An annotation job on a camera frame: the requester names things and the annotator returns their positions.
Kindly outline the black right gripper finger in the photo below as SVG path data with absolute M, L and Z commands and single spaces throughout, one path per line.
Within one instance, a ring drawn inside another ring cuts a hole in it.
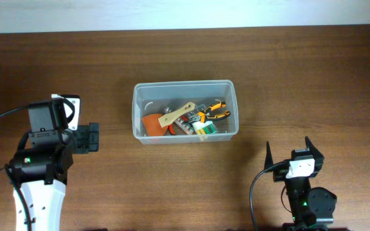
M 322 153 L 313 145 L 308 136 L 305 137 L 306 147 L 310 150 L 315 160 L 322 160 Z
M 273 158 L 272 158 L 272 153 L 270 149 L 270 143 L 267 141 L 266 143 L 266 156 L 265 156 L 265 163 L 264 163 L 264 170 L 266 173 L 269 173 L 272 171 L 272 168 L 274 166 Z

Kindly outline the red scraper with wooden handle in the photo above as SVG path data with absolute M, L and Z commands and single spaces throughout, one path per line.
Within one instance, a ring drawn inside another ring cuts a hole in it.
M 174 123 L 184 114 L 191 112 L 196 107 L 195 103 L 188 102 L 179 109 L 167 114 L 149 114 L 142 118 L 143 125 L 149 137 L 163 136 L 169 125 Z

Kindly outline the clear case of coloured plugs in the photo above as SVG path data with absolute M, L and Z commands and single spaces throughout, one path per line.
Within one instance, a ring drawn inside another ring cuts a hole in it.
M 206 108 L 205 104 L 197 105 L 197 107 L 186 114 L 188 124 L 191 125 L 196 135 L 198 135 L 201 142 L 207 139 L 208 135 L 218 133 L 218 128 L 214 125 L 212 121 L 201 123 L 196 121 L 197 113 Z

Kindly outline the orange black needle nose pliers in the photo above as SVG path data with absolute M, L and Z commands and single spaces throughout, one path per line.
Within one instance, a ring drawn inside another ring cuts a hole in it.
M 223 111 L 220 114 L 214 113 L 215 110 L 225 108 L 225 101 L 217 101 L 203 110 L 199 110 L 196 114 L 190 116 L 186 121 L 187 124 L 192 124 L 196 122 L 205 123 L 207 121 L 221 121 L 228 118 L 231 112 L 228 110 Z

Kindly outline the red handled small pliers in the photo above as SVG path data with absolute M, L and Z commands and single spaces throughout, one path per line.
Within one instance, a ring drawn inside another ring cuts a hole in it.
M 186 127 L 186 122 L 188 119 L 184 116 L 179 117 L 178 119 L 175 120 L 175 124 L 182 129 L 182 131 L 185 134 L 189 134 L 189 130 Z M 168 126 L 168 131 L 170 132 L 171 135 L 176 135 L 175 130 L 173 129 L 173 123 Z

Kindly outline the orange socket bit rail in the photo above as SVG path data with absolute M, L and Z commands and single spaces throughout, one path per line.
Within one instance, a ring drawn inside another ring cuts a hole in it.
M 168 131 L 171 135 L 176 135 L 175 130 L 173 129 L 173 125 L 176 124 L 179 128 L 182 129 L 182 131 L 186 135 L 192 135 L 194 133 L 194 129 L 191 127 L 191 125 L 187 124 L 188 118 L 184 116 L 180 116 L 175 120 L 174 123 L 168 126 Z

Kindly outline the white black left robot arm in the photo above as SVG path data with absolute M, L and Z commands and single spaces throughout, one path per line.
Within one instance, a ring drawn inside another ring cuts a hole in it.
M 28 105 L 26 132 L 5 171 L 13 185 L 16 230 L 59 230 L 73 155 L 99 150 L 97 123 L 78 123 L 81 99 L 52 95 Z

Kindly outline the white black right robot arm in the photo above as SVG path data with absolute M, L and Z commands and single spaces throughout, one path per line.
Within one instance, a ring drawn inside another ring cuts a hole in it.
M 310 179 L 317 176 L 324 164 L 324 155 L 305 138 L 306 147 L 292 150 L 291 158 L 273 162 L 267 145 L 264 170 L 273 174 L 273 181 L 283 182 L 293 222 L 284 223 L 283 230 L 327 230 L 334 222 L 337 196 L 323 187 L 311 187 Z

